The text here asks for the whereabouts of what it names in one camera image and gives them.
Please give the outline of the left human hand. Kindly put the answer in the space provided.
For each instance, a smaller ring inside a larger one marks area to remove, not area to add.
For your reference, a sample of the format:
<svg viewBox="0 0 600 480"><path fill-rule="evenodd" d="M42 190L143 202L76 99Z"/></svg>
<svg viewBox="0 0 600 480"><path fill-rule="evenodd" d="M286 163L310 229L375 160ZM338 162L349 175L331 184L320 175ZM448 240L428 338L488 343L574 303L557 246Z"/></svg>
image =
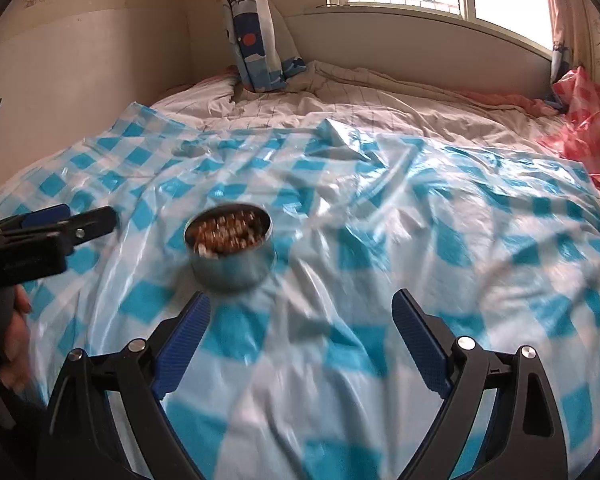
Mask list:
<svg viewBox="0 0 600 480"><path fill-rule="evenodd" d="M2 384L14 393L22 393L31 381L27 324L27 315L31 312L26 291L21 285L15 286L14 305L10 309L12 319L4 333L5 361L0 370Z"/></svg>

